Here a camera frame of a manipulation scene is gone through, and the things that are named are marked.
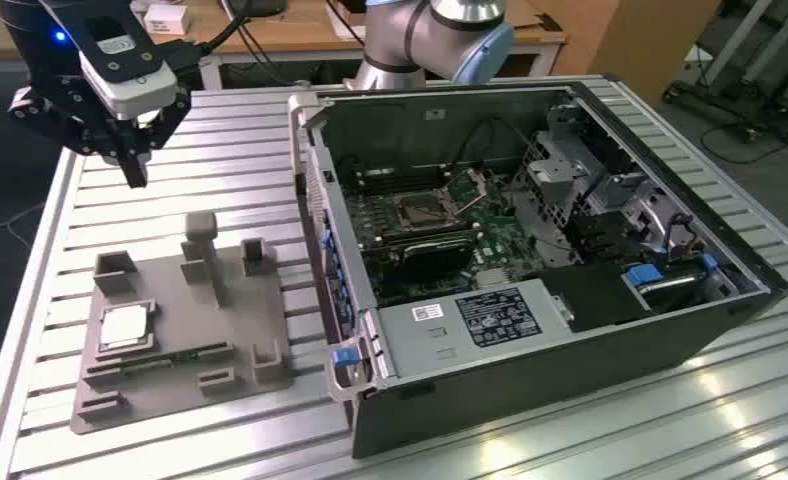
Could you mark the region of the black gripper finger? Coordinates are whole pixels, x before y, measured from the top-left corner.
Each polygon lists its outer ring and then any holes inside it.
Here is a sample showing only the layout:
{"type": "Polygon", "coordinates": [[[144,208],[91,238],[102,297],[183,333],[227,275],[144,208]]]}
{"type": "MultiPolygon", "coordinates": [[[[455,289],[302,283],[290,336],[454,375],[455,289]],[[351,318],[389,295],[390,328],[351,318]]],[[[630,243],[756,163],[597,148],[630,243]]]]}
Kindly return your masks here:
{"type": "Polygon", "coordinates": [[[86,118],[68,114],[31,88],[16,90],[8,116],[22,127],[82,155],[100,155],[116,165],[134,187],[134,144],[118,125],[87,105],[86,118]]]}
{"type": "Polygon", "coordinates": [[[190,109],[191,94],[188,91],[179,91],[174,102],[158,111],[155,118],[143,127],[136,129],[134,167],[130,173],[131,188],[147,186],[147,160],[144,157],[152,150],[163,148],[190,109]]]}

